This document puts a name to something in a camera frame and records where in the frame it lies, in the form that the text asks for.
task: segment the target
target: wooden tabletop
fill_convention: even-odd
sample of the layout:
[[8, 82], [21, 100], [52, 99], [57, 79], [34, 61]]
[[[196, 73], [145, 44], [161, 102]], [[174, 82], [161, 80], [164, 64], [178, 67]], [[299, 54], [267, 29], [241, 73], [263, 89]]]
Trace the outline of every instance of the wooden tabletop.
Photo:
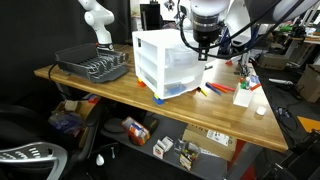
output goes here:
[[[66, 75], [57, 66], [51, 72], [51, 79], [70, 87], [215, 130], [272, 150], [284, 152], [288, 149], [262, 88], [255, 93], [250, 106], [245, 108], [233, 104], [233, 92], [219, 96], [205, 87], [206, 81], [236, 87], [239, 76], [234, 75], [235, 66], [226, 65], [223, 60], [215, 60], [211, 63], [213, 68], [204, 72], [201, 85], [208, 96], [198, 92], [187, 92], [178, 97], [166, 99], [163, 105], [157, 105], [152, 100], [152, 91], [148, 87], [140, 87], [137, 84], [132, 47], [122, 47], [116, 51], [129, 53], [129, 72], [115, 81], [102, 84], [91, 83], [83, 78]], [[50, 66], [44, 67], [35, 70], [34, 73], [48, 79], [49, 69]], [[255, 112], [258, 106], [267, 109], [264, 116]]]

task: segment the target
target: dish rack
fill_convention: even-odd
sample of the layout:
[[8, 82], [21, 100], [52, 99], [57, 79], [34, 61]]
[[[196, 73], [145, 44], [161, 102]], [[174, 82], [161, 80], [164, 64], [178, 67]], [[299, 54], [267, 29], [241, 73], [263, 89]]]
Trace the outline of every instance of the dish rack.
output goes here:
[[93, 43], [58, 51], [55, 55], [63, 72], [94, 83], [113, 81], [128, 72], [128, 53], [99, 49]]

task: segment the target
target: plastic drawer unit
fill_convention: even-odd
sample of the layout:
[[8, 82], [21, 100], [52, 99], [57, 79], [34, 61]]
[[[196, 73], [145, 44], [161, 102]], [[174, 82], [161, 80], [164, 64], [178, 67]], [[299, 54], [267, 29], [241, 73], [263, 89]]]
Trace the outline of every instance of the plastic drawer unit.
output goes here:
[[[188, 43], [198, 47], [192, 34]], [[174, 29], [132, 33], [136, 75], [160, 98], [168, 99], [200, 86], [207, 61], [182, 42]]]

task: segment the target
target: storage bin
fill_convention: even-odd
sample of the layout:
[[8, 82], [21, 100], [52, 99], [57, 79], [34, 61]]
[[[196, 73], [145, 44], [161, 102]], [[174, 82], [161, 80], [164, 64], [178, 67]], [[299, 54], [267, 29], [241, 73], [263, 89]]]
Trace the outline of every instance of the storage bin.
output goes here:
[[[188, 43], [198, 47], [193, 35]], [[198, 53], [182, 42], [174, 29], [132, 33], [136, 75], [160, 98], [167, 99], [192, 91], [201, 84], [205, 64]]]

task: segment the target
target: wall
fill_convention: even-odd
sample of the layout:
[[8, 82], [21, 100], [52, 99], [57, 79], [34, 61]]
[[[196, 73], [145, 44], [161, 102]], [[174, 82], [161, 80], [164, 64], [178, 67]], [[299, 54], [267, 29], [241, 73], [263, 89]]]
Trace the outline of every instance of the wall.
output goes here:
[[[122, 12], [128, 10], [124, 2], [129, 1], [112, 2], [115, 14], [123, 16], [116, 17], [116, 27], [110, 32], [114, 42], [124, 42], [130, 34], [126, 27], [130, 25]], [[54, 63], [54, 52], [58, 50], [97, 41], [84, 21], [84, 13], [77, 0], [0, 1], [0, 103], [15, 103], [30, 94], [46, 94], [55, 89], [48, 80], [36, 77], [33, 71]]]

